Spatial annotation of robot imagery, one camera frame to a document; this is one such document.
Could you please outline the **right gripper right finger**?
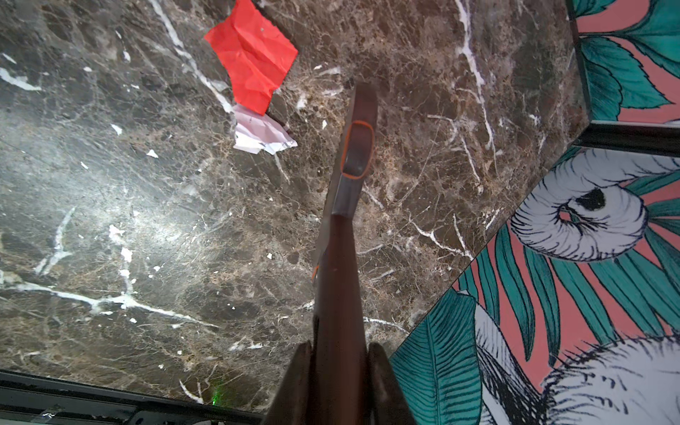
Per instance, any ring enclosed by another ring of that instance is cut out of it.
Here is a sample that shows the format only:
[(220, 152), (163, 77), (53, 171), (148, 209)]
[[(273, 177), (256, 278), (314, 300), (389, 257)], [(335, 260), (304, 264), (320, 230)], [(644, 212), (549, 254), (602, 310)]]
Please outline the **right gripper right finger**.
[(379, 343), (368, 346), (371, 424), (416, 425), (386, 351)]

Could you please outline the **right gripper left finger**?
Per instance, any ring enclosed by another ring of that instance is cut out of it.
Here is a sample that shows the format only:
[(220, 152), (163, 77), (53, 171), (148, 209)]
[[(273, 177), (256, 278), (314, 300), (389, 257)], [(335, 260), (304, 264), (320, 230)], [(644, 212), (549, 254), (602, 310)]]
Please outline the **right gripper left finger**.
[(296, 349), (282, 384), (264, 418), (265, 424), (306, 424), (312, 353), (310, 341), (300, 344)]

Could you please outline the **brown hand brush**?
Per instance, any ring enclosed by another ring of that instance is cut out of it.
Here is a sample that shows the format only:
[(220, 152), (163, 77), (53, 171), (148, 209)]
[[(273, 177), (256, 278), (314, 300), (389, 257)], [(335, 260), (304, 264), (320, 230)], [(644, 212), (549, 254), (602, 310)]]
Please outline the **brown hand brush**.
[(313, 274), (310, 424), (363, 424), (369, 416), (367, 347), (352, 222), (372, 162), (377, 115), (375, 90), (357, 83), (324, 205)]

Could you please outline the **white paper scrap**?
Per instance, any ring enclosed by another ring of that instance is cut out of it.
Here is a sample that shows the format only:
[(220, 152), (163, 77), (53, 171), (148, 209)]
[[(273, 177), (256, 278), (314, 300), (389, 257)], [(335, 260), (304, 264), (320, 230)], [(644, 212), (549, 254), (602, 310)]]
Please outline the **white paper scrap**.
[(266, 152), (276, 155), (297, 147), (297, 142), (268, 115), (258, 115), (240, 104), (234, 107), (234, 115), (237, 120), (235, 149), (251, 154)]

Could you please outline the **red paper scrap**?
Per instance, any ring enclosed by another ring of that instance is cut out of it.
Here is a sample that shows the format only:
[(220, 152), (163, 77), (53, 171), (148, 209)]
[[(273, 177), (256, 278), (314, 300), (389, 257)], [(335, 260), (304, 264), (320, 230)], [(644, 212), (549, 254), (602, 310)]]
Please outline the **red paper scrap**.
[(299, 54), (292, 42), (250, 0), (237, 0), (205, 40), (228, 72), (236, 103), (266, 114)]

